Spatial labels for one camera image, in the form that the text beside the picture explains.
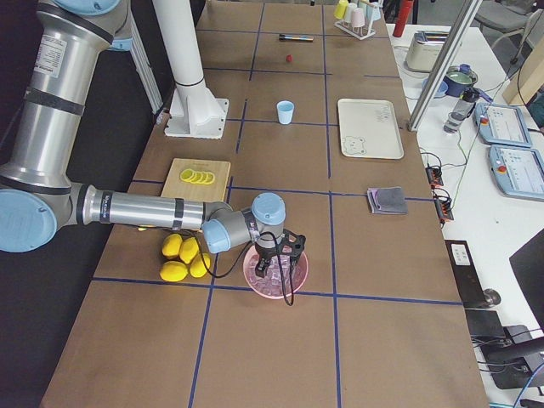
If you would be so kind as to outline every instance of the brown table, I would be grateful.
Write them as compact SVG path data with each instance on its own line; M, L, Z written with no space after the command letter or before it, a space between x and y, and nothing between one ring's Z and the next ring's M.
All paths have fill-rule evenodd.
M333 7L208 2L197 27L208 87L228 97L221 140L156 127L130 191L160 195L175 157L232 163L227 201L261 191L307 236L295 305L223 280L161 281L165 231L114 227L43 407L486 407L416 135L398 161L348 159L339 98L408 109L383 21L362 42ZM278 42L277 34L315 37ZM286 63L291 54L292 63ZM295 103L293 124L275 103ZM400 185L406 216L371 215L366 190ZM238 249L218 258L230 265Z

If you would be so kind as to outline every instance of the blue joint cap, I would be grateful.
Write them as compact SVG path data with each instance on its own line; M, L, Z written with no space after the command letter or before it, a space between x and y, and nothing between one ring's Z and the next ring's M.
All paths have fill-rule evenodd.
M53 0L60 8L79 15L109 13L121 0Z
M110 51L130 51L133 47L132 38L120 38L113 40Z
M286 204L277 194L259 194L253 200L252 213L263 224L280 225L286 219Z
M202 225L202 232L211 253L225 252L230 249L229 232L219 220L206 221Z
M56 232L57 218L45 201L24 191L0 190L0 251L32 251Z

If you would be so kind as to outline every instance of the metal pole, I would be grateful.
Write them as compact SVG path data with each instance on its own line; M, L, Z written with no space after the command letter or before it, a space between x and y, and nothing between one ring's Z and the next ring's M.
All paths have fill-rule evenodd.
M462 38L478 12L481 3L482 0L465 0L465 3L462 5L461 12L457 16L456 22L451 27L450 34L446 39L444 47L442 47L442 50L434 63L433 69L431 70L428 82L425 85L425 88L423 88L422 95L419 97L416 107L411 114L410 122L408 123L408 128L411 131L416 131L419 127L423 114L427 110L428 104L431 102L440 83L444 79L444 75L453 61L457 48L459 47L459 44L461 44Z

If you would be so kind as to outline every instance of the toaster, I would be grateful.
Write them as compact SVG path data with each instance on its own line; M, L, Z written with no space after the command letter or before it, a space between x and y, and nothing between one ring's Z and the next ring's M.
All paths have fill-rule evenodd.
M447 31L416 31L406 55L408 69L430 72L447 37Z

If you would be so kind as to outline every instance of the white tray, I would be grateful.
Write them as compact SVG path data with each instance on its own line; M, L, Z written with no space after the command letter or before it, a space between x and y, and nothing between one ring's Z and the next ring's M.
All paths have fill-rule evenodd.
M345 156L400 159L405 154L393 104L388 100L340 99L338 120Z

